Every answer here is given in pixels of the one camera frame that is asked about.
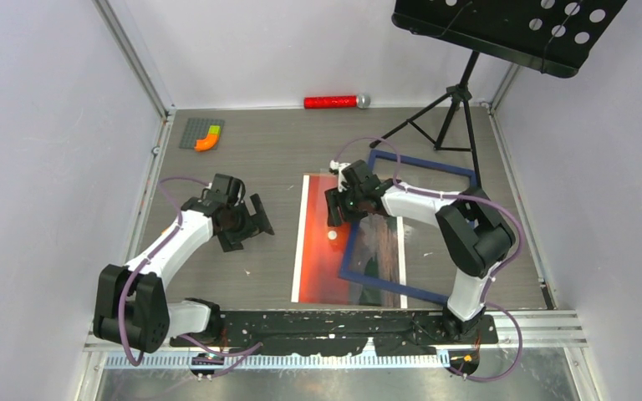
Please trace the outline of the red sunset photo print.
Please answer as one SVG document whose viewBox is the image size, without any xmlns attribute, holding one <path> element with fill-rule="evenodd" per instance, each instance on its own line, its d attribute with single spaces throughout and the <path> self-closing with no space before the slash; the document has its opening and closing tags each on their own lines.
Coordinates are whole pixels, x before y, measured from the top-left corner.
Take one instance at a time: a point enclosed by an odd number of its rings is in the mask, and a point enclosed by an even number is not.
<svg viewBox="0 0 642 401">
<path fill-rule="evenodd" d="M 362 277 L 406 284 L 405 225 L 372 215 L 358 224 L 327 226 L 324 192 L 336 177 L 303 177 L 291 301 L 300 304 L 407 308 L 408 297 L 339 277 L 344 268 Z"/>
</svg>

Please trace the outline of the blue wooden picture frame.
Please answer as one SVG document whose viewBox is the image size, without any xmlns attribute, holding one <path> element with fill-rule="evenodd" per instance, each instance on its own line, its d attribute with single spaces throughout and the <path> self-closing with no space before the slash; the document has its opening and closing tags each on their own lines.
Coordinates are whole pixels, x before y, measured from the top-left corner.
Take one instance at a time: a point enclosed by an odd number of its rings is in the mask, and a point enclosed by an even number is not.
<svg viewBox="0 0 642 401">
<path fill-rule="evenodd" d="M 376 235 L 389 234 L 395 241 L 393 246 L 382 246 L 380 241 L 363 240 L 361 234 L 364 228 L 372 228 Z M 420 295 L 423 291 L 407 284 L 405 248 L 411 239 L 414 228 L 403 218 L 393 217 L 385 220 L 367 218 L 350 225 L 344 255 L 339 266 L 338 278 L 351 283 L 351 287 L 361 292 L 368 290 L 378 292 L 390 300 L 379 302 L 380 306 L 406 309 L 408 299 Z M 393 251 L 396 263 L 390 267 L 387 274 L 380 269 L 380 253 Z"/>
</svg>

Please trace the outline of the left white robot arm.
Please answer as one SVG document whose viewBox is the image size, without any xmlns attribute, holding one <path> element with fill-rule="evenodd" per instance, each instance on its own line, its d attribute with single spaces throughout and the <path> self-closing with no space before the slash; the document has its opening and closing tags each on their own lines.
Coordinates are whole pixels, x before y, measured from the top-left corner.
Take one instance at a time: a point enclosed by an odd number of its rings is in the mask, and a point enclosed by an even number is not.
<svg viewBox="0 0 642 401">
<path fill-rule="evenodd" d="M 200 195 L 176 206 L 173 222 L 144 251 L 101 271 L 93 334 L 121 345 L 133 365 L 171 338 L 216 344 L 224 323 L 219 305 L 195 297 L 169 302 L 167 287 L 209 241 L 218 241 L 224 252 L 241 251 L 245 240 L 273 233 L 259 194 L 249 195 L 239 178 L 214 175 Z"/>
</svg>

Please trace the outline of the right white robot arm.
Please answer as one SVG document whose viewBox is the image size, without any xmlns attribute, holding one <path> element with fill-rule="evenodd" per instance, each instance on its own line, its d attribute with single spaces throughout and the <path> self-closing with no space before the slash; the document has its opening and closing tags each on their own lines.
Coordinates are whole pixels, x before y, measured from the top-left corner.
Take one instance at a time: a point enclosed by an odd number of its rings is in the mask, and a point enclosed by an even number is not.
<svg viewBox="0 0 642 401">
<path fill-rule="evenodd" d="M 455 343 L 466 342 L 476 333 L 485 312 L 492 273 L 506 261 L 517 240 L 503 217 L 505 209 L 478 187 L 445 192 L 416 187 L 395 177 L 382 180 L 363 160 L 331 160 L 329 170 L 338 183 L 324 193 L 328 226 L 355 223 L 370 215 L 425 223 L 440 231 L 457 269 L 448 296 L 361 273 L 340 272 L 340 277 L 441 305 L 445 335 Z"/>
</svg>

